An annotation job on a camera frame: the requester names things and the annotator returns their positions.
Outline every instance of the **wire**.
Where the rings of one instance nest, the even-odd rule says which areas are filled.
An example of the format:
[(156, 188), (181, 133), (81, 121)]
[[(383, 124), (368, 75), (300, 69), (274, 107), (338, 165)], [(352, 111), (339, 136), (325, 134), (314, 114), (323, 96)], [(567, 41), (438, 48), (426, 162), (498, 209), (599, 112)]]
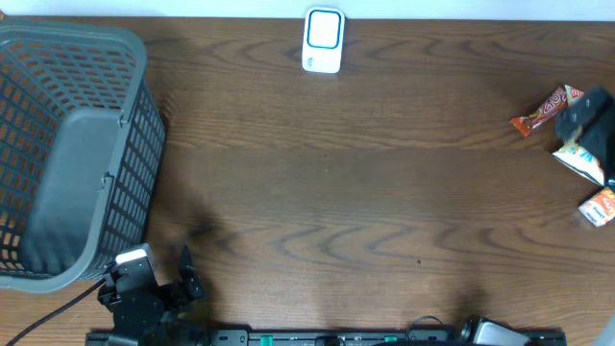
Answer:
[(429, 319), (430, 319), (430, 320), (434, 320), (434, 321), (438, 321), (438, 322), (439, 322), (442, 326), (445, 326), (445, 324), (444, 324), (442, 321), (440, 321), (440, 319), (438, 319), (438, 318), (437, 318), (437, 317), (435, 317), (435, 316), (425, 315), (425, 316), (419, 317), (419, 318), (415, 319), (415, 320), (414, 320), (414, 322), (412, 322), (412, 324), (410, 325), (410, 327), (408, 327), (408, 328), (407, 328), (407, 331), (406, 331), (406, 340), (410, 341), (410, 331), (414, 328), (414, 326), (416, 326), (416, 324), (417, 324), (417, 323), (419, 323), (419, 322), (423, 322), (423, 321), (425, 321), (425, 320), (429, 320)]
[(15, 343), (17, 343), (17, 341), (19, 341), (22, 337), (26, 336), (29, 332), (33, 331), (34, 329), (36, 329), (41, 324), (49, 321), (50, 319), (56, 317), (59, 314), (61, 314), (66, 309), (68, 309), (68, 308), (74, 306), (75, 304), (79, 303), (82, 299), (84, 299), (87, 295), (89, 295), (89, 293), (93, 292), (96, 288), (100, 287), (104, 283), (105, 283), (105, 279), (100, 280), (99, 282), (94, 284), (94, 286), (88, 288), (84, 293), (78, 295), (75, 299), (73, 299), (70, 302), (64, 304), (62, 307), (56, 309), (55, 311), (51, 312), (50, 314), (46, 315), (45, 317), (39, 319), (37, 322), (33, 323), (30, 327), (26, 328), (21, 333), (19, 333), (16, 337), (14, 337), (11, 341), (9, 341), (7, 346), (13, 346)]

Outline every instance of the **wooden tabletop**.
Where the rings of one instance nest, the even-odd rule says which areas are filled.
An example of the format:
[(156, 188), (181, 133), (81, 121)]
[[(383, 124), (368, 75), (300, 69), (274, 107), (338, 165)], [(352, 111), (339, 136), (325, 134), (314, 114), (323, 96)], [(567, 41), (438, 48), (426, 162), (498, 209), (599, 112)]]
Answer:
[[(188, 244), (203, 316), (253, 328), (404, 328), (469, 313), (589, 344), (615, 308), (615, 223), (553, 124), (508, 120), (561, 83), (615, 91), (615, 24), (349, 20), (341, 71), (301, 67), (302, 20), (65, 18), (146, 43), (168, 140), (147, 240)], [(0, 293), (0, 343), (84, 291)], [(23, 344), (112, 325), (95, 295)]]

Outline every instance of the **table surface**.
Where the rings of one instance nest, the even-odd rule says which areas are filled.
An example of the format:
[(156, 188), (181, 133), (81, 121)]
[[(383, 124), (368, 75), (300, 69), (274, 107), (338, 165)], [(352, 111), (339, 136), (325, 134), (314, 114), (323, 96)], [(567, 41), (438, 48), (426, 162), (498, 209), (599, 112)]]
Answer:
[[(148, 49), (168, 140), (147, 240), (188, 244), (200, 317), (253, 328), (404, 328), (470, 313), (588, 344), (615, 306), (615, 226), (554, 160), (553, 124), (508, 123), (560, 83), (615, 90), (615, 24), (347, 22), (336, 75), (301, 68), (302, 20), (65, 18)], [(0, 343), (90, 283), (3, 291)], [(112, 325), (95, 295), (23, 344)]]

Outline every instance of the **white backdrop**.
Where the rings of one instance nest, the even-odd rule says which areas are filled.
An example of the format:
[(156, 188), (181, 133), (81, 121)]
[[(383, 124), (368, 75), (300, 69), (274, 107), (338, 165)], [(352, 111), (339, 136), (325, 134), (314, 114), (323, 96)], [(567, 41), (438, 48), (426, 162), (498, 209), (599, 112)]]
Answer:
[(299, 18), (314, 5), (348, 18), (615, 20), (615, 0), (0, 0), (6, 14)]

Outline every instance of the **laundry basket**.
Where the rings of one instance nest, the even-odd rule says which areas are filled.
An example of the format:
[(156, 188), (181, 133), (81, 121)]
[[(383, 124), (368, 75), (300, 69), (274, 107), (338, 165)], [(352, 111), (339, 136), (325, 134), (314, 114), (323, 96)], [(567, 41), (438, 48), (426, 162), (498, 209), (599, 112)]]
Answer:
[(0, 21), (0, 288), (96, 279), (142, 241), (164, 143), (134, 34)]

